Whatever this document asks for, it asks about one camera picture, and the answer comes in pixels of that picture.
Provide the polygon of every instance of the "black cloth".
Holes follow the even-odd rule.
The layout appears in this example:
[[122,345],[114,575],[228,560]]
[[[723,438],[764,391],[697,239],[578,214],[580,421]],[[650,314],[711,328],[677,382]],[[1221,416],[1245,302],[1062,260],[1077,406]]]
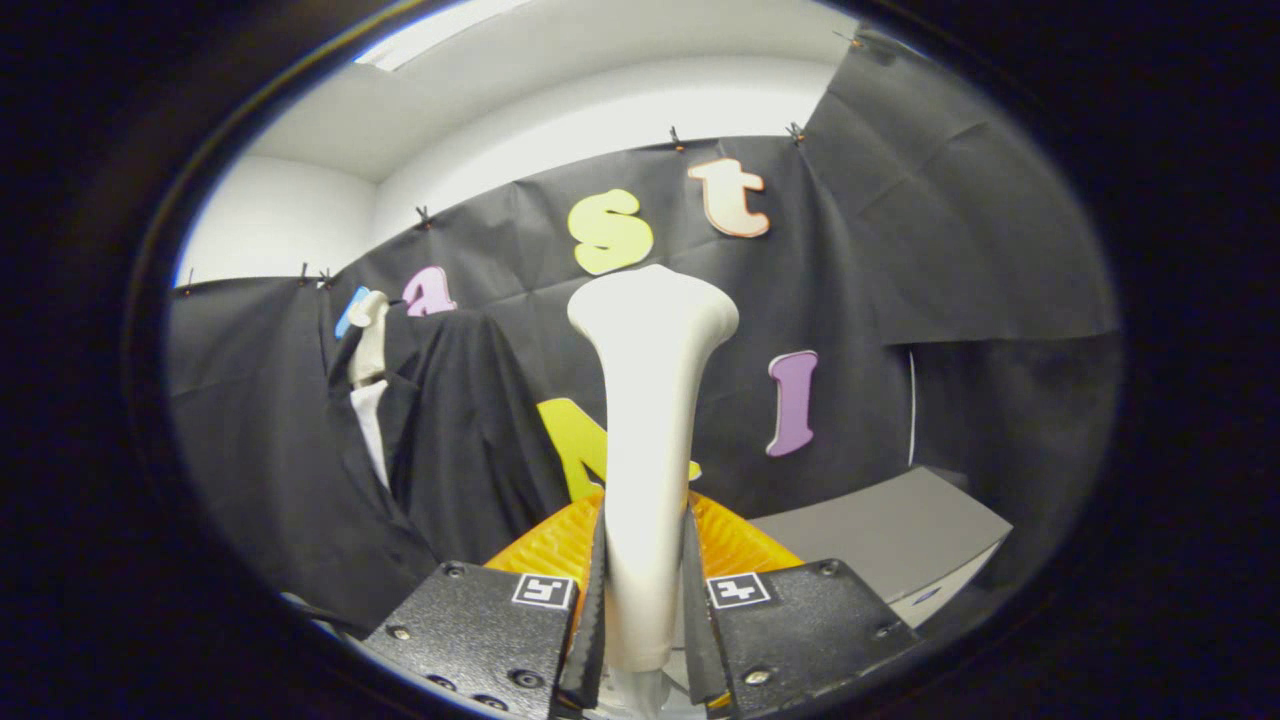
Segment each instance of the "black cloth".
[[325,295],[270,278],[179,291],[172,415],[189,477],[239,556],[275,589],[371,630],[439,562],[486,561],[567,495],[493,323],[407,318],[399,305],[378,410],[394,500],[346,386],[358,328],[324,361]]

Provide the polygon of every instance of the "screw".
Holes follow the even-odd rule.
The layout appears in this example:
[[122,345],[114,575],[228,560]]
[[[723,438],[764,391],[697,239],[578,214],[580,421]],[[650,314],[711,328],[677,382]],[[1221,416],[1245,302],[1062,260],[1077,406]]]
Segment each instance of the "screw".
[[472,696],[471,700],[477,700],[477,701],[488,705],[489,707],[497,707],[498,710],[507,710],[507,703],[502,702],[500,700],[498,700],[495,697],[489,697],[486,694],[477,694],[477,696]]
[[543,687],[543,679],[538,673],[530,673],[529,670],[512,670],[511,682],[516,683],[522,688],[540,688]]
[[440,685],[442,688],[444,688],[447,691],[456,691],[456,689],[458,689],[458,687],[454,685],[453,683],[451,683],[448,678],[442,678],[439,675],[428,675],[426,679],[431,680],[433,683],[435,683],[436,685]]

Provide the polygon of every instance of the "white bone standing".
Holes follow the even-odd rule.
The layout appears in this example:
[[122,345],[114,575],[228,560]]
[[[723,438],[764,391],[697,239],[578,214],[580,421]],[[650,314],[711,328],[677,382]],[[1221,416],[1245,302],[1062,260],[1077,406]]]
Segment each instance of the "white bone standing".
[[387,293],[372,291],[347,310],[352,325],[364,328],[360,345],[347,365],[347,380],[352,384],[387,372]]
[[608,401],[607,660],[655,671],[675,626],[698,386],[737,329],[737,306],[710,283],[649,265],[584,284],[568,318],[600,356]]

